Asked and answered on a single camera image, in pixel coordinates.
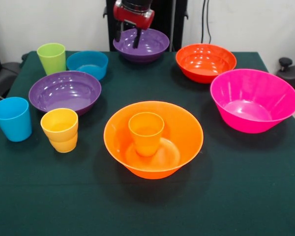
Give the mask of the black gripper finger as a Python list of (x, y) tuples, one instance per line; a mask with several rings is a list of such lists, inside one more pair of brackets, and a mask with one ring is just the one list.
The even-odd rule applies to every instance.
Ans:
[(137, 30), (137, 34), (136, 34), (136, 37), (134, 38), (134, 41), (133, 41), (133, 49), (138, 48), (140, 36), (141, 36), (141, 32), (142, 32), (141, 28), (136, 28), (136, 30)]
[(115, 34), (115, 41), (119, 42), (121, 38), (121, 32), (122, 32), (122, 21), (117, 21), (116, 24), (116, 34)]

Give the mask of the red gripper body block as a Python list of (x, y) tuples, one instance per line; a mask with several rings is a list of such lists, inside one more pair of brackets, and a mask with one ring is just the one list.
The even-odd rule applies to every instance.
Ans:
[(117, 0), (113, 14), (117, 21), (128, 22), (136, 28), (146, 30), (154, 18), (151, 3), (151, 0)]

